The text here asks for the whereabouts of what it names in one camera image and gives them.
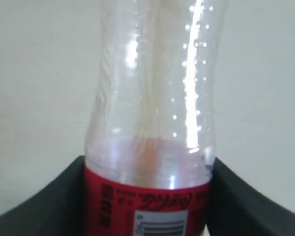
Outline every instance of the bottle label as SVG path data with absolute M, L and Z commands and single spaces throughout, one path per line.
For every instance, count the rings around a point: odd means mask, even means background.
M 209 183 L 152 189 L 105 179 L 85 167 L 85 236 L 198 236 L 205 227 Z

